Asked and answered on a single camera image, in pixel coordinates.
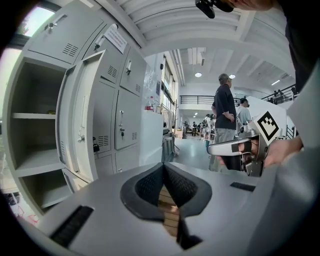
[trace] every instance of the open locker door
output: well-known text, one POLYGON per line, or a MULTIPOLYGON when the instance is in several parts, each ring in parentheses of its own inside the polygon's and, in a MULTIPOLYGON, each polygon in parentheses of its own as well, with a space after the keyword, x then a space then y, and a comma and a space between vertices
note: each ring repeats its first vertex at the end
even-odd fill
POLYGON ((79 172, 90 180, 97 176, 93 143, 93 119, 96 86, 100 79, 100 62, 105 51, 82 60, 81 79, 75 97, 73 110, 73 141, 79 172))

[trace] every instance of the label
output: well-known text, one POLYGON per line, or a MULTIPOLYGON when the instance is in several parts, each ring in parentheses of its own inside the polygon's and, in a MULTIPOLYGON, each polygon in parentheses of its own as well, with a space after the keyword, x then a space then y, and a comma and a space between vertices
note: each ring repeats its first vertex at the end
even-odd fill
POLYGON ((269 111, 267 111, 256 123, 260 127, 264 137, 267 139, 267 142, 271 141, 279 131, 279 127, 269 111))
POLYGON ((108 39, 122 54, 124 54, 127 41, 118 32, 116 25, 111 25, 104 33, 106 39, 108 39))

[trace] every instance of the ceiling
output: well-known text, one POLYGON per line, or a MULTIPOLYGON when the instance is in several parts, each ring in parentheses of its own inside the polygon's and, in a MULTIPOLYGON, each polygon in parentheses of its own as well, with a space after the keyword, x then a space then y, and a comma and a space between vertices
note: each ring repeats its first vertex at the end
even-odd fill
POLYGON ((203 74, 197 83, 211 83, 225 72, 236 74, 238 86, 260 91, 278 90, 295 83, 285 37, 286 18, 279 10, 235 9, 225 13, 214 8, 215 18, 209 19, 195 6, 195 0, 96 2, 122 24, 145 56, 171 51, 183 86, 195 81, 195 72, 203 74), (192 48, 203 52, 203 66, 190 64, 188 49, 192 48), (277 80, 281 82, 271 86, 277 80))

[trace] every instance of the bottle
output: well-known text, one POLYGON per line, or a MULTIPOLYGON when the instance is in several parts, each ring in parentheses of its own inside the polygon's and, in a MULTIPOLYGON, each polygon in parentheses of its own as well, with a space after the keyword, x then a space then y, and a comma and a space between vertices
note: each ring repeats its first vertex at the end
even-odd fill
POLYGON ((146 106, 144 109, 149 111, 154 111, 154 106, 155 106, 154 97, 151 96, 148 102, 146 103, 146 106))

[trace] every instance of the floor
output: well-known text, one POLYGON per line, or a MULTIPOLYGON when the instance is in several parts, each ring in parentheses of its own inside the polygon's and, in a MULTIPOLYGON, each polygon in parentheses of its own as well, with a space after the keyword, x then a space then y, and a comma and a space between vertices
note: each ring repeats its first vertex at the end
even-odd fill
POLYGON ((205 141, 200 139, 199 136, 188 135, 184 139, 175 138, 174 143, 180 150, 175 148, 179 155, 174 156, 172 162, 208 170, 210 155, 207 153, 205 141))

